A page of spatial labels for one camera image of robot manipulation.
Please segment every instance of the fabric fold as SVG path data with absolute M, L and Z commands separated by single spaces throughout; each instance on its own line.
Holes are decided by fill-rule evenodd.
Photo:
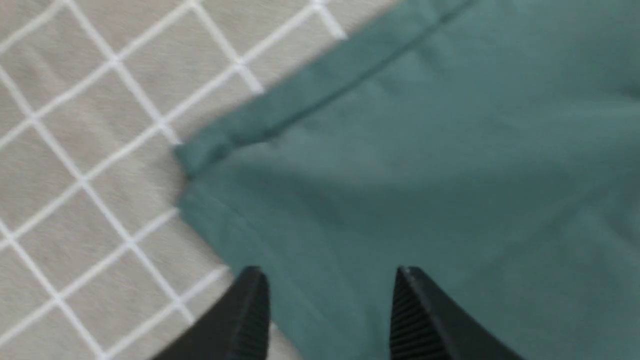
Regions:
M 182 218 L 308 360 L 420 266 L 526 359 L 640 356 L 640 3 L 407 0 L 177 149 Z

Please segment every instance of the gray checkered fabric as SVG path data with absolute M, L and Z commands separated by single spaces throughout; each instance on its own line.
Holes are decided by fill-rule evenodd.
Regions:
M 193 323 L 232 278 L 171 148 L 394 1 L 0 0 L 0 360 L 147 359 Z

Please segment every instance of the gray fabric surface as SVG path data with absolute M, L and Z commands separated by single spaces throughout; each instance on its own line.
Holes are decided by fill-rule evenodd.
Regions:
M 180 334 L 232 279 L 176 217 L 170 149 L 394 1 L 1 0 L 0 360 Z

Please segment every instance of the white grid line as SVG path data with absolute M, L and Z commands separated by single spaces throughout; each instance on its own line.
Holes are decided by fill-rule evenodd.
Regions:
M 231 60 L 231 62 L 236 65 L 238 73 L 240 73 L 240 76 L 244 79 L 244 82 L 247 84 L 247 86 L 249 86 L 249 89 L 257 94 L 261 94 L 262 92 L 264 92 L 264 87 L 262 86 L 262 84 L 260 84 L 260 81 L 258 81 L 251 70 L 249 70 L 244 65 L 243 59 L 238 56 L 236 50 L 233 48 L 229 40 L 227 40 L 222 30 L 216 25 L 211 16 L 207 13 L 207 10 L 204 9 L 202 4 L 200 4 L 200 2 L 197 0 L 191 0 L 191 6 L 200 19 L 202 25 L 218 43 L 222 51 L 225 53 L 225 55 L 227 55 L 227 58 L 229 58 L 229 60 Z
M 55 305 L 57 305 L 63 312 L 63 314 L 67 317 L 67 320 L 71 323 L 71 325 L 76 329 L 79 333 L 80 337 L 85 340 L 89 349 L 96 355 L 102 357 L 104 352 L 102 348 L 98 344 L 98 342 L 93 338 L 89 330 L 84 327 L 80 319 L 76 316 L 74 311 L 67 305 L 67 303 L 60 297 L 60 294 L 53 287 L 51 282 L 47 279 L 47 277 L 42 273 L 38 265 L 31 259 L 29 254 L 22 248 L 22 246 L 15 241 L 13 234 L 9 231 L 9 228 L 4 224 L 2 220 L 0 220 L 0 233 L 9 241 L 10 246 L 13 250 L 18 254 L 18 257 L 22 260 L 22 262 L 27 266 L 29 271 L 33 274 L 36 280 L 42 285 L 44 290 L 49 294 L 49 296 L 53 299 Z
M 46 24 L 49 20 L 51 20 L 60 9 L 62 9 L 63 0 L 55 0 L 48 8 L 46 8 L 40 15 L 31 19 L 27 24 L 23 27 L 14 31 L 11 35 L 9 35 L 6 39 L 4 39 L 0 43 L 0 53 L 5 52 L 9 49 L 13 44 L 20 41 L 20 39 L 26 37 L 30 33 L 34 32 L 41 25 Z
M 82 9 L 80 9 L 80 7 L 77 5 L 75 0 L 65 0 L 65 4 L 76 16 L 76 19 L 80 23 L 80 26 L 86 31 L 86 33 L 89 35 L 89 38 L 98 47 L 100 52 L 109 61 L 113 62 L 114 68 L 120 76 L 120 79 L 122 79 L 127 88 L 133 93 L 133 96 L 140 103 L 142 108 L 160 127 L 160 130 L 163 132 L 167 140 L 169 140 L 169 142 L 174 145 L 180 143 L 173 129 L 169 128 L 162 122 L 162 115 L 160 114 L 160 111 L 158 111 L 158 109 L 153 105 L 152 101 L 147 97 L 144 90 L 142 90 L 140 84 L 138 84 L 138 82 L 133 78 L 133 75 L 131 75 L 129 70 L 127 70 L 127 68 L 122 63 L 118 55 L 113 51 L 111 46 L 109 46 L 102 35 L 100 35 L 100 33 L 93 27 L 93 25 L 83 13 Z
M 156 219 L 153 219 L 151 222 L 149 222 L 145 227 L 143 227 L 133 236 L 133 242 L 135 243 L 140 242 L 148 234 L 160 228 L 162 225 L 164 225 L 166 221 L 169 221 L 176 214 L 177 214 L 177 210 L 171 209 L 166 213 L 158 216 Z M 89 283 L 89 281 L 91 281 L 95 276 L 99 275 L 100 273 L 105 271 L 106 268 L 116 263 L 116 261 L 118 261 L 128 250 L 129 250 L 129 247 L 127 246 L 127 244 L 125 243 L 120 244 L 113 252 L 111 252 L 105 258 L 100 260 L 98 263 L 94 264 L 91 268 L 85 271 L 82 275 L 80 275 L 70 284 L 66 285 L 60 291 L 60 298 L 64 300 L 69 296 L 71 296 L 71 294 L 75 293 L 79 288 L 82 288 L 85 284 Z M 2 347 L 2 345 L 4 345 L 7 341 L 19 335 L 29 325 L 39 320 L 41 316 L 46 314 L 46 312 L 48 312 L 48 310 L 50 310 L 55 305 L 56 305 L 56 301 L 54 299 L 51 299 L 50 301 L 40 306 L 38 309 L 34 310 L 33 313 L 23 318 L 22 321 L 14 325 L 13 328 L 11 328 L 5 334 L 0 336 L 0 347 Z
M 105 53 L 105 50 L 107 50 L 107 49 L 104 47 L 104 44 L 106 44 L 106 42 L 104 42 L 102 47 L 100 47 L 100 43 L 99 43 L 99 41 L 100 41 L 99 39 L 100 38 L 98 38 L 98 40 L 96 40 L 96 38 L 93 37 L 92 34 L 91 34 L 91 32 L 92 32 L 91 29 L 95 30 L 95 28 L 93 28 L 93 26 L 91 26 L 91 24 L 88 23 L 88 20 L 81 13 L 81 10 L 79 9 L 79 7 L 77 7 L 77 5 L 75 4 L 75 2 L 73 0 L 56 0 L 52 5 L 50 5 L 50 7 L 48 9 L 46 9 L 46 11 L 44 11 L 39 16 L 37 16 L 34 19 L 32 19 L 31 22 L 29 22 L 23 28 L 21 28 L 18 31 L 16 31 L 7 40 L 5 40 L 2 44 L 0 44 L 0 53 L 6 51 L 11 45 L 13 45 L 17 41 L 19 41 L 22 37 L 25 37 L 26 35 L 28 35 L 32 31 L 36 30 L 42 24 L 45 24 L 47 21 L 51 20 L 57 14 L 57 12 L 62 8 L 62 6 L 65 3 L 70 7 L 70 9 L 72 11 L 74 11 L 74 9 L 75 9 L 74 14 L 76 15 L 76 18 L 81 23 L 81 25 L 83 24 L 83 19 L 86 21 L 84 23 L 83 28 L 85 29 L 85 31 L 87 31 L 87 33 L 90 35 L 90 37 L 92 37 L 93 41 L 96 42 L 96 44 L 99 47 L 99 49 L 103 53 Z M 189 11 L 189 9 L 194 9 L 196 14 L 198 15 L 198 17 L 202 21 L 203 25 L 210 32 L 212 37 L 219 43 L 221 48 L 225 51 L 225 54 L 230 57 L 230 59 L 234 62 L 234 64 L 232 66 L 230 66 L 229 68 L 227 68 L 226 70 L 224 70 L 221 74 L 218 74 L 215 78 L 213 78 L 212 80 L 207 82 L 205 85 L 201 86 L 198 90 L 193 92 L 187 99 L 183 100 L 182 102 L 178 103 L 178 105 L 174 106 L 173 109 L 171 109 L 166 114 L 166 116 L 164 118 L 159 114 L 157 109 L 154 111 L 155 106 L 153 106 L 152 102 L 148 99 L 148 97 L 146 97 L 146 95 L 144 94 L 144 92 L 142 91 L 140 86 L 138 85 L 137 89 L 140 92 L 138 92 L 138 94 L 136 96 L 136 99 L 138 99 L 138 101 L 141 104 L 144 101 L 148 101 L 147 107 L 145 108 L 145 110 L 154 119 L 154 125 L 150 126 L 148 129 L 146 129 L 144 132 L 142 132 L 138 137 L 136 137 L 134 140 L 129 142 L 127 145 L 125 145 L 125 147 L 123 147 L 120 150 L 114 152 L 112 155 L 107 157 L 105 160 L 101 161 L 98 165 L 96 165 L 93 169 L 91 169 L 87 173 L 86 176 L 83 177 L 82 174 L 79 172 L 79 170 L 75 167 L 75 165 L 73 164 L 73 162 L 71 161 L 69 156 L 66 154 L 64 149 L 62 149 L 60 147 L 60 145 L 57 143 L 57 141 L 48 132 L 46 127 L 43 124 L 39 123 L 40 118 L 42 118 L 45 114 L 51 112 L 52 110 L 54 110 L 55 108 L 57 108 L 58 106 L 63 104 L 64 102 L 66 102 L 66 101 L 74 98 L 75 96 L 79 95 L 82 91 L 84 91 L 90 85 L 94 84 L 101 76 L 106 74 L 109 70 L 115 68 L 116 71 L 118 71 L 117 70 L 118 64 L 122 65 L 121 61 L 124 58 L 128 57 L 130 54 L 135 52 L 135 50 L 137 50 L 140 47 L 144 46 L 144 44 L 146 44 L 149 40 L 153 39 L 160 32 L 164 31 L 164 29 L 166 29 L 167 27 L 171 26 L 173 23 L 178 21 L 185 13 L 187 13 Z M 64 203 L 66 203 L 66 201 L 68 201 L 69 198 L 71 198 L 80 189 L 84 188 L 85 191 L 87 191 L 87 188 L 85 188 L 85 186 L 88 186 L 88 181 L 90 181 L 90 179 L 94 178 L 95 176 L 99 175 L 103 170 L 108 168 L 111 164 L 113 164 L 114 162 L 118 161 L 120 158 L 123 158 L 124 156 L 126 156 L 130 152 L 132 152 L 135 149 L 137 149 L 142 143 L 144 143 L 146 140 L 148 140 L 151 136 L 153 136 L 157 132 L 162 131 L 165 134 L 165 136 L 167 136 L 165 131 L 169 130 L 169 131 L 173 132 L 173 129 L 171 129 L 170 127 L 167 129 L 167 128 L 165 128 L 165 126 L 168 126 L 169 122 L 171 122 L 172 120 L 174 120 L 175 118 L 180 116 L 182 113 L 187 111 L 188 108 L 191 105 L 195 104 L 197 101 L 202 99 L 209 92 L 215 90 L 220 85 L 224 84 L 224 82 L 230 76 L 232 76 L 233 74 L 241 75 L 243 77 L 243 79 L 247 82 L 248 86 L 250 86 L 250 88 L 254 92 L 262 91 L 262 85 L 257 81 L 257 79 L 255 79 L 255 76 L 253 76 L 253 74 L 246 68 L 245 64 L 247 64 L 250 61 L 254 60 L 262 52 L 264 52 L 266 49 L 268 49 L 270 46 L 272 46 L 275 42 L 277 42 L 277 41 L 281 40 L 283 37 L 285 37 L 290 31 L 292 31 L 293 29 L 295 29 L 298 26 L 302 25 L 314 13 L 319 13 L 320 16 L 323 17 L 323 20 L 325 21 L 325 24 L 330 29 L 330 31 L 334 34 L 334 36 L 336 36 L 336 33 L 337 33 L 335 30 L 331 30 L 331 26 L 332 25 L 330 25 L 330 23 L 326 21 L 327 13 L 325 13 L 323 15 L 322 14 L 322 9 L 319 8 L 317 4 L 310 4 L 310 5 L 306 6 L 306 7 L 304 7 L 304 9 L 302 9 L 300 12 L 298 12 L 296 15 L 294 15 L 288 21 L 283 23 L 278 29 L 276 29 L 274 32 L 269 34 L 265 39 L 260 41 L 256 46 L 254 46 L 252 49 L 250 49 L 245 54 L 244 57 L 239 57 L 237 55 L 237 53 L 235 53 L 235 51 L 233 50 L 231 45 L 228 43 L 228 40 L 226 40 L 226 38 L 223 36 L 222 32 L 217 28 L 217 26 L 215 26 L 215 23 L 213 23 L 212 20 L 209 22 L 211 17 L 208 15 L 208 13 L 202 12 L 203 10 L 204 9 L 200 6 L 200 3 L 198 1 L 185 0 L 183 3 L 178 5 L 174 10 L 172 10 L 170 13 L 165 15 L 165 17 L 163 17 L 160 21 L 155 23 L 153 26 L 148 28 L 144 33 L 142 33 L 139 37 L 137 37 L 132 42 L 130 42 L 129 45 L 125 46 L 120 51 L 119 54 L 113 54 L 112 51 L 106 51 L 105 55 L 108 56 L 108 58 L 110 59 L 109 61 L 107 61 L 107 62 L 103 63 L 102 65 L 100 65 L 97 69 L 95 69 L 93 72 L 91 72 L 88 76 L 86 76 L 80 82 L 76 83 L 72 88 L 70 88 L 66 92 L 56 96 L 52 101 L 47 103 L 45 106 L 43 106 L 42 108 L 40 108 L 36 112 L 31 111 L 28 102 L 26 101 L 24 96 L 22 96 L 22 93 L 17 88 L 15 83 L 8 77 L 8 75 L 3 71 L 0 72 L 0 76 L 2 77 L 1 80 L 3 82 L 5 82 L 5 84 L 7 84 L 8 88 L 10 88 L 10 92 L 16 98 L 16 102 L 19 104 L 20 108 L 22 110 L 27 110 L 27 112 L 26 112 L 27 114 L 31 114 L 31 116 L 29 116 L 26 120 L 23 120 L 19 125 L 15 126 L 11 131 L 9 131 L 9 133 L 7 133 L 4 137 L 0 138 L 0 148 L 2 148 L 4 145 L 6 145 L 11 140 L 13 140 L 16 137 L 18 137 L 24 130 L 26 130 L 30 126 L 34 126 L 36 128 L 36 130 L 38 131 L 38 133 L 40 133 L 40 136 L 42 136 L 43 139 L 45 140 L 45 142 L 47 142 L 47 144 L 49 144 L 49 146 L 52 147 L 52 150 L 54 150 L 56 155 L 58 155 L 58 157 L 61 158 L 61 161 L 64 162 L 65 166 L 67 166 L 67 168 L 69 168 L 70 172 L 74 173 L 74 175 L 77 176 L 76 177 L 77 178 L 77 182 L 76 183 L 74 183 L 73 185 L 69 186 L 59 197 L 57 197 L 56 199 L 52 200 L 50 203 L 48 203 L 48 205 L 44 206 L 36 215 L 31 217 L 24 224 L 22 224 L 18 228 L 18 230 L 16 230 L 16 232 L 13 234 L 13 239 L 14 239 L 13 242 L 15 242 L 15 244 L 17 244 L 19 246 L 19 244 L 17 242 L 17 239 L 19 238 L 19 236 L 23 235 L 24 233 L 26 233 L 27 231 L 32 229 L 34 226 L 36 226 L 43 219 L 48 217 L 56 209 L 58 209 L 60 206 L 62 206 Z M 122 77 L 124 72 L 129 73 L 128 70 L 123 66 L 120 69 L 120 72 L 118 72 L 118 74 Z M 137 83 L 135 83 L 135 80 L 133 79 L 133 77 L 131 76 L 130 73 L 129 73 L 129 79 L 127 80 L 127 79 L 125 79 L 123 77 L 123 81 L 125 81 L 125 84 L 127 84 L 127 87 L 129 87 L 129 89 L 132 91 L 132 93 L 134 93 L 134 95 L 136 95 L 136 91 L 137 90 L 131 89 L 131 85 L 133 84 L 134 87 L 135 87 L 135 84 L 137 84 Z M 118 248 L 116 248 L 111 254 L 107 255 L 103 260 L 99 261 L 97 264 L 95 264 L 93 267 L 91 267 L 89 270 L 87 270 L 83 275 L 78 277 L 74 282 L 72 282 L 67 287 L 65 287 L 65 289 L 63 289 L 63 291 L 61 291 L 61 293 L 59 294 L 59 296 L 60 296 L 59 299 L 60 300 L 63 300 L 65 298 L 67 298 L 68 296 L 73 294 L 73 292 L 75 292 L 77 289 L 79 289 L 81 286 L 83 286 L 84 284 L 86 284 L 89 281 L 91 281 L 91 279 L 93 279 L 96 275 L 100 274 L 102 271 L 104 271 L 104 269 L 106 269 L 108 266 L 112 265 L 120 257 L 122 257 L 122 255 L 125 254 L 127 250 L 132 249 L 135 246 L 135 244 L 137 242 L 139 242 L 142 238 L 144 238 L 146 235 L 148 235 L 149 233 L 151 233 L 152 231 L 154 231 L 158 227 L 162 226 L 166 221 L 171 219 L 177 213 L 176 209 L 169 210 L 165 214 L 162 214 L 161 216 L 159 216 L 156 219 L 154 219 L 151 222 L 149 222 L 147 225 L 143 226 L 143 228 L 140 231 L 138 231 L 138 233 L 136 233 L 136 235 L 134 235 L 133 238 L 131 238 L 130 236 L 128 236 L 128 234 L 125 231 L 124 227 L 122 227 L 122 225 L 113 216 L 113 214 L 111 214 L 110 210 L 106 207 L 106 205 L 104 205 L 104 203 L 97 197 L 97 194 L 95 192 L 93 192 L 93 191 L 91 191 L 91 192 L 93 193 L 93 196 L 90 194 L 89 191 L 87 191 L 87 193 L 90 194 L 90 197 L 94 200 L 94 202 L 96 202 L 96 205 L 101 210 L 103 210 L 103 213 L 104 213 L 105 217 L 107 217 L 108 220 L 109 220 L 109 218 L 111 218 L 110 222 L 112 223 L 112 225 L 114 227 L 116 227 L 116 230 L 118 230 L 117 228 L 120 228 L 120 231 L 118 233 L 121 234 L 121 236 L 122 235 L 127 235 L 127 237 L 130 240 L 127 241 L 126 243 L 122 244 Z M 11 240 L 5 239 L 4 241 L 0 242 L 0 249 L 3 246 L 4 247 L 13 246 L 13 243 L 12 243 Z M 141 250 L 140 250 L 140 254 L 142 256 L 146 257 L 146 255 L 144 255 L 144 253 Z M 226 267 L 224 267 L 222 269 L 219 268 L 217 270 L 214 270 L 209 275 L 205 276 L 203 279 L 198 281 L 190 290 L 185 292 L 185 294 L 183 296 L 178 297 L 178 300 L 182 304 L 182 306 L 184 306 L 184 302 L 185 301 L 189 300 L 191 297 L 195 296 L 197 293 L 201 292 L 204 288 L 206 288 L 210 283 L 214 282 L 223 273 L 223 271 L 225 271 L 225 270 L 226 270 Z M 10 330 L 8 330 L 4 334 L 0 335 L 0 347 L 2 346 L 2 344 L 6 343 L 10 339 L 14 338 L 16 335 L 21 333 L 23 330 L 25 330 L 30 324 L 32 324 L 33 322 L 37 321 L 41 317 L 45 316 L 46 313 L 49 310 L 51 310 L 53 307 L 56 306 L 57 301 L 58 300 L 56 300 L 56 299 L 51 299 L 50 301 L 48 301 L 47 303 L 45 303 L 44 305 L 39 307 L 37 310 L 33 311 L 31 314 L 29 314 L 25 318 L 23 318 L 23 320 L 21 322 L 19 322 L 18 324 L 14 325 Z M 176 303 L 176 302 L 173 302 L 172 304 L 170 304 L 170 308 L 171 309 L 180 309 L 180 304 Z M 160 322 L 160 321 L 162 321 L 163 317 L 159 316 L 159 315 L 161 315 L 161 314 L 156 314 L 152 318 L 158 317 L 159 319 L 157 320 L 157 322 Z M 126 346 L 128 346 L 132 342 L 134 342 L 137 338 L 139 338 L 141 335 L 143 335 L 144 332 L 140 331 L 139 333 L 136 333 L 136 334 L 138 334 L 138 335 L 137 336 L 131 336 L 131 334 L 130 334 L 130 335 L 126 336 L 127 339 L 130 339 L 130 340 L 126 340 L 126 342 L 127 342 Z M 118 350 L 118 351 L 114 351 L 114 350 L 118 350 L 118 349 L 117 348 L 116 349 L 112 348 L 111 350 L 108 351 L 107 354 L 99 353 L 99 356 L 100 356 L 101 359 L 104 359 L 104 358 L 108 358 L 108 356 L 115 355 L 115 354 L 117 354 L 118 351 L 120 351 L 120 350 Z
M 344 31 L 340 23 L 335 19 L 333 14 L 327 9 L 325 5 L 325 1 L 323 0 L 312 0 L 314 9 L 322 19 L 324 25 L 327 27 L 331 35 L 339 40 L 344 40 L 347 38 L 347 33 Z
M 296 15 L 293 15 L 291 19 L 286 21 L 279 28 L 275 29 L 274 32 L 269 34 L 263 41 L 259 42 L 254 47 L 249 49 L 249 51 L 247 51 L 243 56 L 243 62 L 248 64 L 251 61 L 255 60 L 258 55 L 262 54 L 273 44 L 286 37 L 293 29 L 300 27 L 315 12 L 316 10 L 313 4 L 306 5 Z
M 2 66 L 0 66 L 0 81 L 4 83 L 4 85 L 9 89 L 9 92 L 12 94 L 16 103 L 20 107 L 20 110 L 27 117 L 32 117 L 33 111 L 29 106 L 27 100 L 24 98 L 20 90 L 17 88 L 17 85 L 13 82 L 11 77 L 4 71 Z M 103 354 L 100 345 L 95 341 L 93 336 L 89 333 L 89 331 L 84 327 L 80 319 L 76 316 L 76 314 L 71 310 L 71 308 L 67 305 L 66 302 L 60 297 L 60 294 L 56 291 L 53 285 L 49 282 L 47 277 L 42 273 L 38 265 L 31 259 L 29 254 L 22 248 L 22 246 L 15 240 L 14 235 L 10 232 L 9 228 L 4 224 L 2 220 L 0 220 L 0 233 L 3 234 L 5 239 L 9 241 L 9 244 L 13 247 L 14 251 L 18 254 L 21 260 L 27 265 L 31 273 L 35 276 L 38 282 L 42 285 L 42 287 L 47 291 L 47 293 L 55 300 L 56 305 L 63 311 L 69 322 L 76 329 L 76 331 L 80 334 L 80 336 L 87 342 L 89 348 L 97 355 L 101 356 Z
M 125 82 L 129 90 L 134 94 L 136 100 L 142 105 L 142 107 L 147 111 L 149 116 L 152 117 L 156 126 L 160 128 L 163 132 L 167 140 L 169 140 L 172 144 L 179 143 L 179 139 L 173 129 L 170 129 L 166 124 L 162 121 L 162 115 L 157 110 L 157 108 L 153 105 L 151 100 L 144 93 L 140 85 L 135 81 L 131 73 L 126 69 L 124 64 L 118 59 L 117 55 L 113 52 L 112 48 L 107 44 L 105 39 L 98 33 L 98 31 L 91 25 L 89 19 L 86 18 L 80 7 L 76 4 L 74 0 L 66 1 L 67 6 L 71 9 L 73 14 L 76 16 L 80 25 L 87 32 L 89 37 L 95 42 L 96 46 L 102 51 L 103 55 L 106 56 L 110 61 L 115 62 L 115 69 L 118 72 L 118 75 Z M 80 182 L 83 182 L 84 179 L 82 175 L 77 172 L 74 174 L 77 178 L 80 179 Z M 171 299 L 175 305 L 178 307 L 179 311 L 182 313 L 184 318 L 189 322 L 193 323 L 195 321 L 193 314 L 189 311 L 189 309 L 180 301 L 175 289 L 169 284 L 169 282 L 164 278 L 162 273 L 156 268 L 156 266 L 149 260 L 147 255 L 132 241 L 129 233 L 124 229 L 124 226 L 118 221 L 118 219 L 112 214 L 109 208 L 103 203 L 102 199 L 95 193 L 95 190 L 89 184 L 83 184 L 84 189 L 89 193 L 89 196 L 93 199 L 93 201 L 98 205 L 103 214 L 107 217 L 109 222 L 113 225 L 116 231 L 120 234 L 120 236 L 125 240 L 128 244 L 129 248 L 134 252 L 134 254 L 138 257 L 143 266 L 151 273 L 153 278 L 156 280 L 160 288 L 164 291 L 164 293 Z
M 200 279 L 194 285 L 192 285 L 191 289 L 188 289 L 184 292 L 184 294 L 180 297 L 183 302 L 188 302 L 195 295 L 198 295 L 201 291 L 206 289 L 209 285 L 218 280 L 226 271 L 228 271 L 227 267 L 217 268 L 207 274 L 205 277 Z M 149 319 L 141 323 L 137 328 L 133 329 L 129 334 L 125 335 L 118 343 L 113 345 L 103 357 L 103 360 L 109 360 L 112 357 L 116 356 L 118 353 L 126 349 L 129 345 L 133 344 L 137 339 L 144 336 L 146 333 L 151 331 L 157 324 L 161 323 L 164 319 L 168 318 L 169 315 L 173 313 L 175 306 L 173 304 L 169 304 L 162 308 L 162 310 L 158 311 L 156 314 L 152 315 Z

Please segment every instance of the teal cloth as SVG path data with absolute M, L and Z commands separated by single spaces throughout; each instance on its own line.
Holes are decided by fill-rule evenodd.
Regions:
M 405 1 L 176 153 L 307 360 L 388 359 L 398 265 L 526 359 L 640 359 L 638 0 Z

